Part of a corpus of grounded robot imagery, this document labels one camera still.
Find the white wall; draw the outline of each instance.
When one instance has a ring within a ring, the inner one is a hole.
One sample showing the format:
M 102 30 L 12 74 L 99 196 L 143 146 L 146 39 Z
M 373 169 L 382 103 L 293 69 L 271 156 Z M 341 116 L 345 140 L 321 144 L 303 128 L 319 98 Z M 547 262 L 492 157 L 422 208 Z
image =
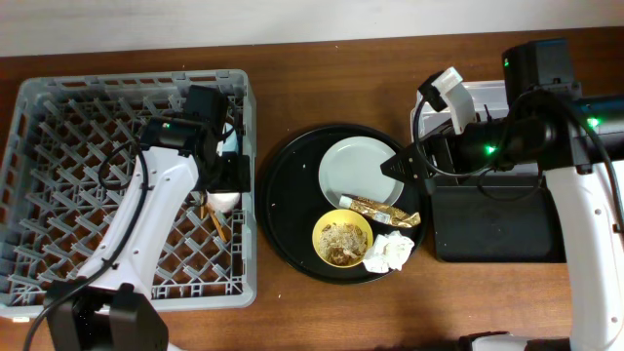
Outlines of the white wall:
M 624 25 L 624 0 L 0 0 L 0 56 Z

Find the gray plastic crate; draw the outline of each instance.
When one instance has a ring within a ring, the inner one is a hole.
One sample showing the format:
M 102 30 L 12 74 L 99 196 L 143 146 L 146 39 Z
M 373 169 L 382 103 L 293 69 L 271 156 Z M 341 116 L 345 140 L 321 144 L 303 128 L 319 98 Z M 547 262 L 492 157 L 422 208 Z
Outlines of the gray plastic crate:
M 241 70 L 34 78 L 21 84 L 0 173 L 0 316 L 33 316 L 54 280 L 72 280 L 97 247 L 124 191 L 104 191 L 106 152 L 139 135 L 150 116 L 173 117 L 191 85 L 219 88 L 242 113 L 252 192 L 222 218 L 182 206 L 158 262 L 158 311 L 245 307 L 256 293 L 255 98 Z M 125 182 L 134 159 L 113 160 L 108 181 Z M 189 198 L 198 199 L 191 193 Z

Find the crumpled napkin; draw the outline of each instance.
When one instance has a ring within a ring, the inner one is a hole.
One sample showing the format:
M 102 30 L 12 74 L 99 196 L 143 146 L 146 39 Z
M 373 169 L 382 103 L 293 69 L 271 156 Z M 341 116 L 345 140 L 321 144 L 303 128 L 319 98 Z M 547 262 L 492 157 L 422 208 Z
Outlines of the crumpled napkin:
M 396 230 L 390 234 L 377 235 L 365 254 L 363 263 L 369 272 L 386 273 L 390 269 L 401 270 L 410 258 L 413 241 Z

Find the food in bowl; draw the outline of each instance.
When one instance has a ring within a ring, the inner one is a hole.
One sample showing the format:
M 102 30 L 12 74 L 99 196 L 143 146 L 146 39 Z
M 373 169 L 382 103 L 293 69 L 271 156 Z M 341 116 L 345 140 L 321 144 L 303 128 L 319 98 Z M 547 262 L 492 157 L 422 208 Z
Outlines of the food in bowl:
M 319 255 L 331 264 L 348 266 L 359 262 L 367 247 L 367 234 L 355 224 L 332 223 L 321 231 Z

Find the round black tray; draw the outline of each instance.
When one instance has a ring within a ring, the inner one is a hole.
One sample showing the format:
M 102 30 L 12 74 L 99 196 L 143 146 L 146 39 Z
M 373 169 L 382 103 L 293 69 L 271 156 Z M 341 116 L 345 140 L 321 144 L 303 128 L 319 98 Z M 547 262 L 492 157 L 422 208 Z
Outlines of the round black tray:
M 291 141 L 270 161 L 260 179 L 255 207 L 258 222 L 279 256 L 301 273 L 335 284 L 364 283 L 385 275 L 370 273 L 364 264 L 352 268 L 332 267 L 324 263 L 312 247 L 314 224 L 322 215 L 334 210 L 321 192 L 319 165 L 332 145 L 348 137 L 374 137 L 397 153 L 402 149 L 389 136 L 363 126 L 331 125 L 315 129 Z M 415 251 L 426 233 L 429 199 L 415 187 L 405 184 L 394 206 L 408 214 L 420 212 L 420 225 L 400 230 L 415 242 Z M 372 220 L 369 223 L 375 236 L 398 230 Z

